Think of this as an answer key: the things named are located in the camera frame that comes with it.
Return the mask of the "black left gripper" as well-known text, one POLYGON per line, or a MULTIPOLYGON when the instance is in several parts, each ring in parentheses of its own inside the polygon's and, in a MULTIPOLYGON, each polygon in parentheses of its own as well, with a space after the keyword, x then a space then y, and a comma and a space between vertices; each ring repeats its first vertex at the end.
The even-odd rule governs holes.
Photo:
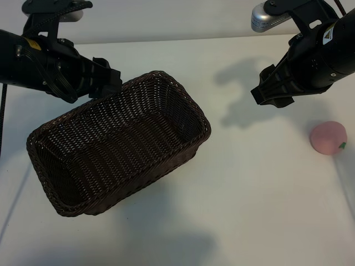
POLYGON ((81 56, 67 39, 42 38, 41 48, 41 91, 51 96, 74 103, 84 95, 101 99, 122 87, 120 71, 111 68, 104 58, 91 61, 81 56))

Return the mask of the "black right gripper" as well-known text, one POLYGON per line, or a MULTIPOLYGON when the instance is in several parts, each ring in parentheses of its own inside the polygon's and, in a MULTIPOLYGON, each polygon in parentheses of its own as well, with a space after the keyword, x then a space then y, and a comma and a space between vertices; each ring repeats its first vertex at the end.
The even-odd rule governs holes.
POLYGON ((295 102, 290 96, 320 94, 331 87, 330 67, 321 55, 318 32, 292 38, 277 66, 271 65, 260 73, 259 85, 251 90, 258 105, 285 108, 295 102))

